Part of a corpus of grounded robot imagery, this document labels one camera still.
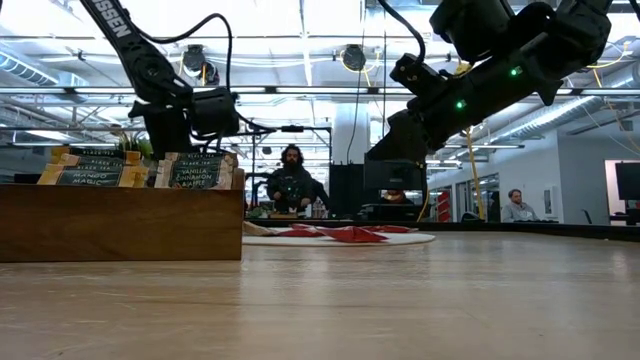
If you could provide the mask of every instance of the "wooden table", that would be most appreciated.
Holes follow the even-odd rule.
[[[242,262],[0,264],[0,359],[635,359],[640,245],[440,233]]]

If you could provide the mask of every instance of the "green led light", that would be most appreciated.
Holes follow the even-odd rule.
[[[520,74],[522,74],[522,68],[520,66],[516,66],[509,71],[509,75],[511,76],[518,76]]]

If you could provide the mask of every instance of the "red cloth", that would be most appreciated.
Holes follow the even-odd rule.
[[[342,228],[330,229],[315,227],[304,224],[291,225],[292,230],[282,231],[278,236],[289,237],[320,237],[329,236],[335,241],[345,243],[372,243],[388,240],[387,237],[376,233],[408,233],[413,231],[402,226],[345,226]]]

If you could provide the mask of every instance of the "ceiling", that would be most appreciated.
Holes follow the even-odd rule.
[[[231,84],[234,87],[399,87],[399,84],[389,79],[389,72],[402,54],[418,51],[411,34],[393,18],[385,16],[375,1],[369,0],[121,0],[121,3],[129,10],[135,24],[154,37],[175,36],[191,28],[209,13],[223,14],[228,19],[234,36],[231,67]],[[423,34],[427,63],[436,70],[453,72],[457,66],[455,48],[433,35],[428,21],[437,3],[438,1],[427,0],[390,1]],[[634,62],[635,55],[640,50],[640,45],[635,41],[635,34],[640,33],[640,23],[635,14],[624,7],[626,1],[615,3],[618,7],[609,15],[613,24],[610,44],[600,63],[618,60],[625,41],[627,53],[616,64],[599,70],[603,79]],[[526,0],[512,1],[511,4],[517,10],[526,4]],[[204,46],[208,60],[218,67],[221,78],[224,79],[227,37],[222,22],[213,20],[189,39],[157,47],[178,71],[181,54],[190,44]],[[348,71],[340,61],[340,54],[348,44],[364,45],[367,56],[365,68],[368,69],[365,76]],[[130,86],[114,49],[78,0],[5,0],[0,15],[0,54],[20,59],[52,78],[61,78],[62,75],[67,75],[68,78],[69,74],[73,74],[76,85],[118,88]],[[195,79],[184,74],[183,77],[198,85]],[[35,86],[5,71],[0,71],[0,85]],[[590,72],[573,74],[566,81],[566,87],[596,86]],[[288,95],[241,95],[238,109],[245,117],[255,118],[256,122],[268,126],[298,124],[330,127],[335,121],[337,104],[356,101],[353,94],[314,95],[305,92],[302,89]],[[26,112],[24,114],[34,117],[15,117],[13,123],[10,118],[0,118],[0,122],[4,121],[5,125],[74,124],[90,128],[114,124],[142,126],[139,120],[127,117],[133,101],[131,95],[98,94],[84,97],[82,103],[62,96],[34,96],[28,93],[2,97],[10,97],[26,106],[36,106],[45,113],[35,117]],[[410,98],[410,94],[406,93],[389,95],[384,99],[386,102],[381,95],[358,97],[369,110],[372,143],[377,142],[384,133],[382,115],[403,109]],[[558,103],[569,100],[570,97],[559,98]],[[5,102],[5,106],[8,111],[15,110],[9,103]],[[487,119],[482,126],[476,127],[474,139],[483,139],[492,132],[508,127],[541,106],[540,101],[533,96],[514,104]],[[583,126],[584,121],[576,121],[575,127]],[[595,134],[598,132],[585,132],[576,136],[596,136]],[[24,141],[47,141],[33,134],[21,136],[25,136]],[[74,136],[90,141],[112,140],[108,132],[85,131]],[[305,144],[305,157],[317,160],[314,164],[309,162],[309,166],[313,165],[311,172],[326,181],[329,162],[328,132],[279,133],[258,141],[261,141],[261,146],[273,145],[275,150],[267,155],[258,148],[256,153],[260,161],[257,166],[261,169],[277,165],[278,149],[289,143],[301,143]],[[238,144],[236,149],[249,156],[244,163],[250,162],[250,138],[228,139],[226,144]],[[442,158],[450,155],[449,151],[438,154]]]

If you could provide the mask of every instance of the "snack package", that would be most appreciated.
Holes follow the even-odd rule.
[[[69,146],[57,146],[51,149],[51,163],[65,166],[107,165],[120,161],[122,165],[140,165],[142,155],[139,151],[121,151],[113,149],[83,149]]]
[[[228,190],[234,161],[229,154],[167,153],[158,163],[155,187]]]
[[[144,166],[64,166],[47,164],[38,185],[116,186],[141,188],[149,169]]]

